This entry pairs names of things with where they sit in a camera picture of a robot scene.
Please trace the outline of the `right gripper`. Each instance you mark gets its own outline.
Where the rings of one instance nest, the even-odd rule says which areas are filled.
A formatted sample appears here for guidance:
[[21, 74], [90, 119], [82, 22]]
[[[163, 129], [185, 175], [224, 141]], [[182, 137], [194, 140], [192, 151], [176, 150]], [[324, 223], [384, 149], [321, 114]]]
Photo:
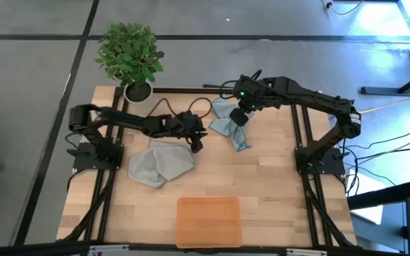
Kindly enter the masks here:
[[[238, 99], [238, 106], [242, 111], [261, 111], [263, 104], [258, 99], [261, 89], [257, 84], [257, 79], [260, 73], [254, 73], [248, 77], [241, 75], [240, 78], [235, 81], [233, 86], [233, 96]], [[245, 112], [241, 112], [239, 108], [234, 108], [229, 117], [238, 126], [243, 127], [249, 120]]]

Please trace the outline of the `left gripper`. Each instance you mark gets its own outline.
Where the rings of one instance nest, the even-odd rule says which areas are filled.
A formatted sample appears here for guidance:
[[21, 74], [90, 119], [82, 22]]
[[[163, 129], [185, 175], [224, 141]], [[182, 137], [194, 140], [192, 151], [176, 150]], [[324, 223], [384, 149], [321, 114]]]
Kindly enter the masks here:
[[168, 131], [171, 137], [190, 139], [193, 154], [203, 149], [200, 138], [207, 135], [201, 118], [191, 111], [181, 112], [168, 121]]

